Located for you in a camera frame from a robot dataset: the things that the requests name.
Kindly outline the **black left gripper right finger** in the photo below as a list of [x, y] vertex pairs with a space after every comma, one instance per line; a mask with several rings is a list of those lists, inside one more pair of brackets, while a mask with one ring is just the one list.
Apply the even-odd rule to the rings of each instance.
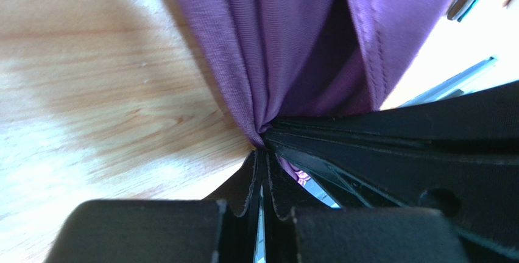
[[334, 209], [261, 154], [267, 262], [467, 262], [440, 212], [427, 208]]

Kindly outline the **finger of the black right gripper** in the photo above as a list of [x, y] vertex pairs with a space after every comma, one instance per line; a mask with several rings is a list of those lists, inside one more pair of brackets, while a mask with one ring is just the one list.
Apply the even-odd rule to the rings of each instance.
[[438, 209], [463, 238], [518, 253], [518, 141], [435, 142], [266, 133], [275, 153], [310, 174], [343, 207]]
[[518, 82], [392, 110], [274, 120], [270, 144], [294, 144], [297, 138], [461, 155], [517, 155]]

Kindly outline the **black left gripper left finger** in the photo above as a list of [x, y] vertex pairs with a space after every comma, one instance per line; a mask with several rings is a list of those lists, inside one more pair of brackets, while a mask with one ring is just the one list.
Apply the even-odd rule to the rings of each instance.
[[48, 262], [253, 262], [257, 151], [201, 200], [90, 200], [64, 222]]

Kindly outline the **purple cloth napkin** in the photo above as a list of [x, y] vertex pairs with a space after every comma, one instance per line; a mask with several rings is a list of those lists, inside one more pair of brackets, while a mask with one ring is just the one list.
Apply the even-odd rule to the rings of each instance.
[[452, 0], [176, 0], [249, 141], [380, 108]]

